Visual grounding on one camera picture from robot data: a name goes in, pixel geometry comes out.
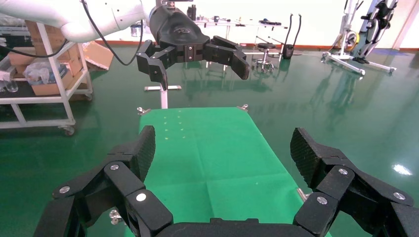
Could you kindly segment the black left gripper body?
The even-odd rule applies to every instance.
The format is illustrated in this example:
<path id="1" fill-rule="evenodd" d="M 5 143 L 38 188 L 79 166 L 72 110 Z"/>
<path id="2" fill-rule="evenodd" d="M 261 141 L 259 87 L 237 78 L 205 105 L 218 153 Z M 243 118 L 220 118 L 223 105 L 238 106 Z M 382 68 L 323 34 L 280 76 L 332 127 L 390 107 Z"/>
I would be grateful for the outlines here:
<path id="1" fill-rule="evenodd" d="M 204 60 L 204 46 L 210 38 L 178 8 L 156 7 L 150 14 L 149 27 L 162 49 L 174 47 L 177 63 Z"/>

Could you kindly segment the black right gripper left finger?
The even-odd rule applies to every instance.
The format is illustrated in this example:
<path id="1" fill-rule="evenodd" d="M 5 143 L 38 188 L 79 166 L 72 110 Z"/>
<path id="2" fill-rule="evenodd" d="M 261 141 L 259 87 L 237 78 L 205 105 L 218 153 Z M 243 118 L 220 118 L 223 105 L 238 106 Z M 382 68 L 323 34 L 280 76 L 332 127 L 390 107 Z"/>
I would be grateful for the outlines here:
<path id="1" fill-rule="evenodd" d="M 155 155 L 155 129 L 115 146 L 96 167 L 59 185 L 34 232 L 36 237 L 84 237 L 115 208 L 136 237 L 155 237 L 173 224 L 172 213 L 145 186 Z"/>

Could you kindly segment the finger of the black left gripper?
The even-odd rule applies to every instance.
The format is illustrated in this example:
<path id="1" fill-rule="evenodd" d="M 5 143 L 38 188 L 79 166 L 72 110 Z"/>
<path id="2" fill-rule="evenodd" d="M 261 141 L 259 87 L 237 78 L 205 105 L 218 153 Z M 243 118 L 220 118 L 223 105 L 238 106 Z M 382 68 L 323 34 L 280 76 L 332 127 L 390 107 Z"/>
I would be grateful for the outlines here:
<path id="1" fill-rule="evenodd" d="M 177 48 L 161 47 L 151 40 L 146 40 L 136 55 L 138 70 L 149 76 L 150 81 L 158 82 L 163 91 L 168 90 L 167 68 L 176 63 Z"/>
<path id="2" fill-rule="evenodd" d="M 247 80 L 250 74 L 246 58 L 240 45 L 219 36 L 214 36 L 203 47 L 204 60 L 231 67 L 242 80 Z"/>

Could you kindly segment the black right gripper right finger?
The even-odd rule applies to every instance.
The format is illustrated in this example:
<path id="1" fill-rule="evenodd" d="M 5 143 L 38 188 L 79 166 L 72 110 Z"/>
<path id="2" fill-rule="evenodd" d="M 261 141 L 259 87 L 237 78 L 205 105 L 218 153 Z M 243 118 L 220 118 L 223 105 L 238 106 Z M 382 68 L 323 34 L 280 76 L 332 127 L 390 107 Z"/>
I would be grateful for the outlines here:
<path id="1" fill-rule="evenodd" d="M 339 149 L 317 143 L 308 132 L 293 131 L 290 152 L 311 194 L 293 224 L 323 237 L 340 212 L 374 237 L 416 237 L 419 210 L 406 192 L 360 169 Z"/>

